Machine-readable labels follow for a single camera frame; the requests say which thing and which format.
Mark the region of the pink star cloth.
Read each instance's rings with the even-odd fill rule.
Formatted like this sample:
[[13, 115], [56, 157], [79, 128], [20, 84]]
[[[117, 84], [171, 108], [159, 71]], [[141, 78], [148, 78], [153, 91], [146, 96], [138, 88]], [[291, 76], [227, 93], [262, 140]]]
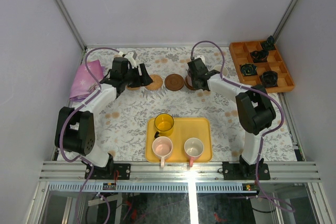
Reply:
[[[98, 81], [103, 79], [104, 67], [101, 66], [99, 60], [91, 61], [87, 63], [89, 70], [95, 76]], [[70, 101], [80, 101], [89, 96], [97, 87], [97, 83], [91, 74], [88, 72], [86, 65], [79, 66], [72, 87], [70, 90]]]

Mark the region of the orange compartment tray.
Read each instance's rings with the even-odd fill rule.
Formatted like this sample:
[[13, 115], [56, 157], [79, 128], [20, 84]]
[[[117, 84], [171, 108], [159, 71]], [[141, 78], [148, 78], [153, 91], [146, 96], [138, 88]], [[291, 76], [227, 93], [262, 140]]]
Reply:
[[[262, 62], [256, 62], [251, 56], [254, 51], [262, 50], [262, 41], [242, 41], [232, 42], [229, 45], [230, 55], [237, 71], [239, 81], [251, 86], [262, 84], [261, 76], [268, 71], [277, 73], [277, 85], [267, 87], [268, 93], [281, 93], [292, 91], [295, 87], [293, 79], [284, 63], [281, 54], [276, 46], [268, 51], [267, 58]], [[256, 66], [256, 74], [246, 76], [241, 71], [244, 64], [253, 64]]]

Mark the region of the light woven coaster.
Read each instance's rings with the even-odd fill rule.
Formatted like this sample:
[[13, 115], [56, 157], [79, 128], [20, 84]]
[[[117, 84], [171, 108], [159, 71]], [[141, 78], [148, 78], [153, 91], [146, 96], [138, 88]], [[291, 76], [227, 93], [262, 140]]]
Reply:
[[162, 87], [162, 84], [163, 84], [162, 78], [157, 74], [151, 74], [150, 77], [151, 77], [153, 82], [151, 84], [145, 86], [145, 88], [150, 90], [150, 91], [160, 89]]
[[139, 90], [140, 89], [140, 87], [135, 87], [135, 88], [132, 88], [132, 87], [126, 87], [128, 90]]

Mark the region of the purple mug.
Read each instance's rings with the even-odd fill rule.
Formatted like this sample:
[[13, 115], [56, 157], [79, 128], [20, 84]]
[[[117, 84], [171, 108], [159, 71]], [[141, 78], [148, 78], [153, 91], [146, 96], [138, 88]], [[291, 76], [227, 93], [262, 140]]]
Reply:
[[187, 71], [187, 79], [188, 79], [189, 85], [193, 86], [193, 84], [192, 84], [192, 73], [191, 73], [190, 69], [188, 69], [188, 71]]

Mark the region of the black object in tray front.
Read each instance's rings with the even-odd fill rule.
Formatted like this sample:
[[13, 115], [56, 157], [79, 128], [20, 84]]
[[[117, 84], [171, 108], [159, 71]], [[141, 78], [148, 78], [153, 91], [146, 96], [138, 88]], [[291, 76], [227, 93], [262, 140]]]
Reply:
[[278, 74], [275, 71], [266, 71], [260, 76], [260, 81], [265, 88], [278, 86]]

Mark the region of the yellow glass cup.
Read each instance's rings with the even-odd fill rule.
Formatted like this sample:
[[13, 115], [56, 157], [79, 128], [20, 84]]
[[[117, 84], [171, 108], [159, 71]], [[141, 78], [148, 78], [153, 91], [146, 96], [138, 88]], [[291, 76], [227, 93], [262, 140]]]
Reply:
[[160, 136], [170, 136], [173, 133], [174, 119], [171, 115], [163, 113], [154, 119], [155, 132]]

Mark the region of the black object in tray middle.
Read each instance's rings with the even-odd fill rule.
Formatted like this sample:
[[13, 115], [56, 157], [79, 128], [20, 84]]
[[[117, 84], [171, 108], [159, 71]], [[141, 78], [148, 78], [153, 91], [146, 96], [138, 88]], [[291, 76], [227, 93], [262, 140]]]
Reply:
[[250, 53], [250, 56], [254, 63], [267, 62], [268, 55], [269, 51], [264, 49], [260, 51], [255, 50]]

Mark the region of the cream mug pink handle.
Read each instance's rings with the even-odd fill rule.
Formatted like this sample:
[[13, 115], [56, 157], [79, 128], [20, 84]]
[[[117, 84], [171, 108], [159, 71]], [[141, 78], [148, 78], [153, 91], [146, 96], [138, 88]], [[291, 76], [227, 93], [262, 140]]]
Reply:
[[184, 152], [188, 157], [189, 167], [193, 167], [194, 162], [203, 154], [204, 144], [195, 137], [189, 138], [184, 143]]

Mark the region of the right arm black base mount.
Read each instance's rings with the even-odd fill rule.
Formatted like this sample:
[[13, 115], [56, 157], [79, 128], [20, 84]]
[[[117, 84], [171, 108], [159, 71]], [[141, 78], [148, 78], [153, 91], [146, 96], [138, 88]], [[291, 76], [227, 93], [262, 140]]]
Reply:
[[269, 167], [262, 158], [258, 165], [248, 165], [244, 160], [238, 163], [222, 162], [217, 172], [223, 175], [224, 180], [270, 180]]

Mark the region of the black object in tray back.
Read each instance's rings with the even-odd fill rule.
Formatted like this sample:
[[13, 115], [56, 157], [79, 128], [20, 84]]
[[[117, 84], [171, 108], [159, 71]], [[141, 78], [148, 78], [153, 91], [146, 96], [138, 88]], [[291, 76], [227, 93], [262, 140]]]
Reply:
[[273, 36], [269, 36], [265, 41], [261, 43], [264, 50], [270, 51], [275, 50], [275, 39]]

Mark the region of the black object in tray left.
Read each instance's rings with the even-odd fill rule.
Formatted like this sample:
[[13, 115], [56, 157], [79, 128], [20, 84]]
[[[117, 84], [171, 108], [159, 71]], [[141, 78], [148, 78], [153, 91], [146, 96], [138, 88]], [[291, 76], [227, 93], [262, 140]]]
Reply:
[[257, 75], [257, 66], [253, 63], [246, 63], [240, 66], [240, 71], [243, 76]]

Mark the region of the blue mug cream inside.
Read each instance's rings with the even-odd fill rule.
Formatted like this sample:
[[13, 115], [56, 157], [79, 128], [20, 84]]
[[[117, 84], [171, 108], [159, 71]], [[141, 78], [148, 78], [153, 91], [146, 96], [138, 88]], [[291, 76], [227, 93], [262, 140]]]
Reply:
[[228, 76], [228, 69], [226, 67], [223, 67], [222, 65], [215, 65], [213, 67], [213, 70], [216, 70], [222, 74], [223, 77]]

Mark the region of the dark brown wooden coaster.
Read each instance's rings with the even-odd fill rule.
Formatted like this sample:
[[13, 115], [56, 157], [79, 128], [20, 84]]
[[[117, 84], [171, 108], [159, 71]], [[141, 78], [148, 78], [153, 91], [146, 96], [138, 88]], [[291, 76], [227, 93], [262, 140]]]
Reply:
[[184, 79], [184, 84], [188, 89], [193, 90], [193, 91], [195, 90], [191, 85], [189, 85], [187, 77], [185, 77]]
[[165, 87], [171, 91], [178, 91], [184, 87], [184, 79], [179, 74], [170, 74], [165, 78]]

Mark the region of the pink mug left front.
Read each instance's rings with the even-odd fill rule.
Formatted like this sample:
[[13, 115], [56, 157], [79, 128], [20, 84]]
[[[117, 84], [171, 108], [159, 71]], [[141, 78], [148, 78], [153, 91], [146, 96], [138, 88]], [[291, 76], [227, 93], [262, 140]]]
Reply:
[[152, 144], [152, 151], [160, 161], [160, 167], [165, 166], [165, 162], [172, 156], [173, 143], [170, 138], [166, 136], [157, 137]]

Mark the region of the aluminium front rail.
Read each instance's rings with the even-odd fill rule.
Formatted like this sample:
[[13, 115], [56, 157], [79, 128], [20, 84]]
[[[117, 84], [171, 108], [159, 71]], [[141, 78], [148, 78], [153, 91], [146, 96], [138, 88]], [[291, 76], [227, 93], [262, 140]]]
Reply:
[[[260, 173], [270, 177], [270, 183], [320, 183], [321, 175], [314, 162], [267, 162], [268, 167]], [[45, 182], [82, 182], [87, 174], [81, 162], [45, 161], [39, 175]], [[223, 168], [221, 162], [196, 163], [188, 167], [185, 163], [169, 163], [161, 168], [158, 163], [130, 162], [130, 182], [215, 182], [231, 174], [232, 169]]]

